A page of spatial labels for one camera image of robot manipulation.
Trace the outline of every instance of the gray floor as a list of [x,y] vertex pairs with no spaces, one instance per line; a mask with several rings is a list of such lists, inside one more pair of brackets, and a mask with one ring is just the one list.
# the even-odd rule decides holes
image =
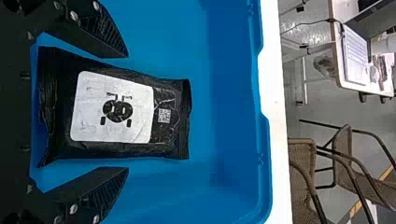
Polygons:
[[[321,145],[334,134],[334,130],[300,123],[298,119],[334,125],[350,124],[353,128],[378,134],[396,156],[396,99],[381,105],[379,97],[373,96],[366,104],[361,104],[356,92],[342,90],[334,81],[326,80],[309,84],[308,105],[298,106],[295,102],[301,99],[300,73],[296,72],[294,63],[285,63],[283,69],[289,137],[309,137]],[[320,77],[310,61],[307,62],[307,75]],[[372,176],[379,177],[390,166],[382,149],[370,137],[356,134],[353,137],[353,155],[367,166]],[[327,165],[330,165],[328,161],[318,159],[318,168]],[[332,175],[316,175],[315,182],[316,185],[331,183]],[[318,194],[328,219],[335,223],[358,200],[357,196],[339,187],[319,190]],[[378,212],[378,215],[386,217],[389,211]]]

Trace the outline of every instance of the cable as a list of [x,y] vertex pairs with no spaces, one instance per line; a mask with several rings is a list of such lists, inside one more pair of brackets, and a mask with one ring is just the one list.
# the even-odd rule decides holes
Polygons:
[[340,21],[338,21],[338,20],[336,20],[336,19],[333,19],[333,18],[329,18],[329,19],[327,19],[327,20],[320,20],[320,21],[312,21],[312,22],[303,22],[303,23],[299,23],[299,24],[297,24],[297,25],[295,25],[295,26],[289,28],[288,30],[286,30],[286,31],[284,31],[284,32],[282,32],[282,33],[280,33],[280,35],[283,35],[283,34],[285,34],[285,33],[288,33],[288,32],[290,32],[291,30],[294,30],[295,28],[297,28],[297,27],[299,27],[299,26],[301,26],[301,25],[313,25],[313,24],[316,24],[316,23],[324,22],[324,21],[326,21],[326,22],[336,22],[336,21],[339,22],[339,23],[341,24],[341,30],[344,32],[344,28],[342,27],[342,23],[341,23]]
[[316,44],[316,45],[308,45],[308,44],[305,44],[305,43],[301,43],[301,44],[300,43],[295,43],[295,44],[298,44],[298,47],[300,49],[309,49],[309,48],[313,48],[313,47],[316,47],[316,46],[319,46],[319,45],[322,45],[322,44],[337,43],[338,41],[340,41],[343,38],[343,36],[344,36],[344,24],[341,23],[339,20],[336,20],[336,19],[333,19],[333,18],[329,18],[327,20],[307,22],[307,23],[299,23],[299,24],[291,27],[290,29],[280,33],[280,35],[283,35],[283,34],[289,32],[290,30],[293,30],[293,29],[297,28],[300,25],[312,25],[312,24],[316,24],[316,23],[320,23],[320,22],[324,22],[324,21],[329,22],[329,23],[338,22],[340,24],[340,36],[338,37],[338,39],[336,39],[334,41],[327,42],[327,43],[320,43],[320,44]]
[[286,31],[284,31],[284,32],[282,32],[282,33],[280,33],[280,35],[283,35],[283,34],[285,34],[285,33],[288,33],[288,32],[290,32],[291,30],[294,30],[295,28],[297,28],[297,27],[299,27],[299,26],[301,26],[301,25],[313,25],[313,24],[316,24],[316,23],[324,22],[324,21],[326,21],[326,20],[299,23],[299,24],[297,24],[297,25],[295,25],[295,26],[289,28],[288,30],[286,30]]

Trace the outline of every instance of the floor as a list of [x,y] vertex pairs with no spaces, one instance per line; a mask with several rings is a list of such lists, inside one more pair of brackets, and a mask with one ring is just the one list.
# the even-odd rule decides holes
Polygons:
[[[286,30],[299,22],[310,22],[328,18],[328,0],[310,1],[305,12],[290,14],[281,17],[281,30]],[[299,1],[279,0],[279,11],[298,4]],[[319,24],[305,27],[285,35],[298,42],[310,44],[324,43],[329,41],[328,24]],[[322,77],[313,67],[313,59],[317,55],[306,59],[307,78]],[[289,137],[308,137],[315,139],[317,145],[324,144],[333,134],[334,130],[328,130],[319,126],[313,126],[299,122],[299,119],[309,119],[342,126],[350,124],[355,129],[362,129],[378,134],[391,154],[396,157],[396,99],[382,105],[378,96],[369,97],[366,104],[359,101],[358,94],[338,88],[333,80],[310,83],[307,88],[308,104],[297,105],[296,101],[302,101],[301,72],[298,69],[299,61],[284,63],[284,85],[286,96],[287,122]],[[371,175],[380,177],[390,166],[388,159],[379,145],[370,137],[354,134],[353,156],[362,161]],[[329,161],[317,160],[317,167],[326,167]],[[316,185],[330,184],[332,174],[322,173],[316,175]],[[358,197],[344,189],[323,189],[318,191],[323,209],[327,218],[334,223],[360,223],[356,222],[359,216],[364,217],[361,211],[354,216],[355,222],[350,222],[349,210],[358,201]],[[389,223],[394,220],[395,213],[386,209],[376,208],[379,224]]]

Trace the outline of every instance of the laptop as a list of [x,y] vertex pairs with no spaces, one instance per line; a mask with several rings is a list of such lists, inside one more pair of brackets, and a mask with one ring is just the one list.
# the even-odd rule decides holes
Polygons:
[[344,69],[346,81],[362,86],[369,84],[367,41],[344,25]]

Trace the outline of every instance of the white label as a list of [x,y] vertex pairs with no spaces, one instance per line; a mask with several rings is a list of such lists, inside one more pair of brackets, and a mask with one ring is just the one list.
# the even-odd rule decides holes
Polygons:
[[153,116],[150,86],[81,72],[70,137],[74,141],[148,143]]
[[170,123],[171,122],[171,110],[170,109],[160,109],[158,112],[158,122],[159,123]]

